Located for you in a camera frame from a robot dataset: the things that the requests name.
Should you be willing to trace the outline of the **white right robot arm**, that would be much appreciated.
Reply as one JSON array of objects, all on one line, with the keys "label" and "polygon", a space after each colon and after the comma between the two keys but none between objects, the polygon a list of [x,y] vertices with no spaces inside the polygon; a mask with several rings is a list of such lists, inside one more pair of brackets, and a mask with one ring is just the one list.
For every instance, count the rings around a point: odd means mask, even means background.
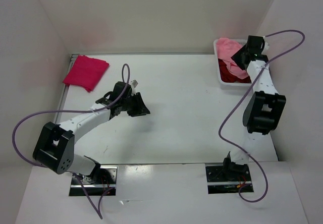
[{"label": "white right robot arm", "polygon": [[246,132],[240,146],[245,150],[235,150],[224,159],[221,172],[226,180],[233,180],[247,172],[248,154],[255,151],[265,135],[276,129],[286,104],[286,97],[280,95],[274,87],[266,64],[268,58],[262,53],[264,49],[263,42],[260,46],[246,44],[232,56],[234,62],[247,71],[253,83],[253,96],[242,118]]}]

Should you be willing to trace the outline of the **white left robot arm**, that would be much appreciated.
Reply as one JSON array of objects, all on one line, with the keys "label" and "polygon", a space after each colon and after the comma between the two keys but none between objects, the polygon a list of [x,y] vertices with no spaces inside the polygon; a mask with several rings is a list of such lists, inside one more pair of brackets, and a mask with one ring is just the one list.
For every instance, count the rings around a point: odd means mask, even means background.
[{"label": "white left robot arm", "polygon": [[122,96],[115,104],[106,108],[111,101],[111,92],[95,102],[89,113],[83,113],[68,121],[46,123],[33,151],[33,159],[60,175],[73,172],[93,184],[105,175],[101,164],[87,156],[74,153],[74,145],[99,125],[110,121],[125,111],[130,117],[150,114],[139,92]]}]

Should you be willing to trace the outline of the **magenta t shirt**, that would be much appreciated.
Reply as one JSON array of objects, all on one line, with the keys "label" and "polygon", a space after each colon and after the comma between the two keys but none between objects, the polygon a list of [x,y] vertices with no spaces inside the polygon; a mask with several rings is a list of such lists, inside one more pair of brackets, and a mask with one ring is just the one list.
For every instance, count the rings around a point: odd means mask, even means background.
[{"label": "magenta t shirt", "polygon": [[66,86],[78,86],[92,92],[109,66],[106,61],[79,55],[63,83]]}]

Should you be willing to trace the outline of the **light pink t shirt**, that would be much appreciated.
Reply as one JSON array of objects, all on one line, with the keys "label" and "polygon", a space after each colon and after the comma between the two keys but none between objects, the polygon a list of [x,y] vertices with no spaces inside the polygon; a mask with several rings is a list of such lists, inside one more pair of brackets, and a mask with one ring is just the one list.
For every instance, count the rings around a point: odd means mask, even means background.
[{"label": "light pink t shirt", "polygon": [[216,42],[216,49],[218,54],[218,59],[223,60],[224,62],[233,62],[235,63],[231,57],[240,49],[242,45],[237,41],[221,37]]}]

